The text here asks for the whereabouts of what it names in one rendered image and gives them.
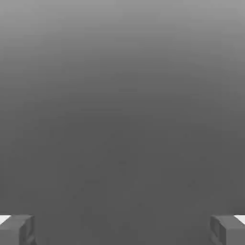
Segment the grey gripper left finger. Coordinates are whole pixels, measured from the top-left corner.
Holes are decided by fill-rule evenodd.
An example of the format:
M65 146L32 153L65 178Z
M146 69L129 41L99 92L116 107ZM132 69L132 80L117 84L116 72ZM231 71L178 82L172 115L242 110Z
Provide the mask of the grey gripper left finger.
M35 217L0 214L0 245L36 245Z

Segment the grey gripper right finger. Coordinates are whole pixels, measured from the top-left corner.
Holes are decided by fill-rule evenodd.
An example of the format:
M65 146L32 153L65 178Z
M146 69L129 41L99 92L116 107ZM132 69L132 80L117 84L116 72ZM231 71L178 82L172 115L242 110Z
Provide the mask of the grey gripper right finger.
M209 227L214 245L245 245L245 215L212 215Z

